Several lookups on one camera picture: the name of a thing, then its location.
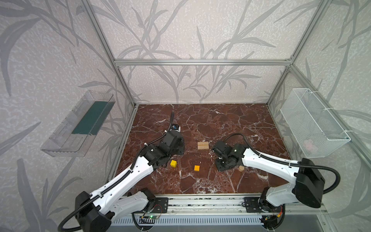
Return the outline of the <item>natural wood long block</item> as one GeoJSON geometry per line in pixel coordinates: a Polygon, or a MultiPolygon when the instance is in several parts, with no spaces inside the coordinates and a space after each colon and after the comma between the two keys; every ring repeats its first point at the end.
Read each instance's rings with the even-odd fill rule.
{"type": "Polygon", "coordinates": [[[209,145],[198,145],[198,150],[208,150],[209,145]]]}

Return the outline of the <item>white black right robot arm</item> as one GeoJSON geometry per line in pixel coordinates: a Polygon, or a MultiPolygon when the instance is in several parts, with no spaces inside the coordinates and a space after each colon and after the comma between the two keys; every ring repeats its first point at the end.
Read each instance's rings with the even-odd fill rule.
{"type": "Polygon", "coordinates": [[[253,148],[243,135],[244,144],[230,146],[228,135],[217,141],[212,151],[218,171],[224,172],[237,166],[250,167],[273,174],[287,183],[278,187],[266,187],[260,195],[258,206],[264,212],[283,208],[286,204],[302,203],[320,208],[322,197],[335,190],[341,182],[340,173],[330,167],[315,165],[310,159],[288,160],[260,152],[253,148]]]}

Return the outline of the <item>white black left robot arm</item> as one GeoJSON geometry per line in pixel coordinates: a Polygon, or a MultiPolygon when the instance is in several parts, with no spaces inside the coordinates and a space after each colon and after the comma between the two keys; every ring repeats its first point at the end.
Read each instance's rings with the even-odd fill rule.
{"type": "Polygon", "coordinates": [[[184,154],[184,138],[173,120],[171,113],[165,133],[145,144],[124,171],[92,193],[81,192],[75,198],[75,210],[61,221],[58,231],[106,232],[115,219],[142,211],[155,200],[145,189],[129,197],[125,193],[159,167],[166,166],[174,155],[184,154]]]}

